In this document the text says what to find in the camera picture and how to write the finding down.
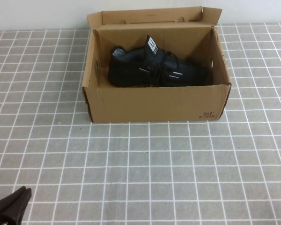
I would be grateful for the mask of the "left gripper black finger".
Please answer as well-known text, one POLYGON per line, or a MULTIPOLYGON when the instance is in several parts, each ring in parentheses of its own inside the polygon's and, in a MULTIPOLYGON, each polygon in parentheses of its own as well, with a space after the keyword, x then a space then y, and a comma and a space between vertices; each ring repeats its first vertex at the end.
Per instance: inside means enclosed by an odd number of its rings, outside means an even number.
POLYGON ((22 186, 0 200, 0 223, 22 223, 28 203, 32 197, 31 188, 22 186))

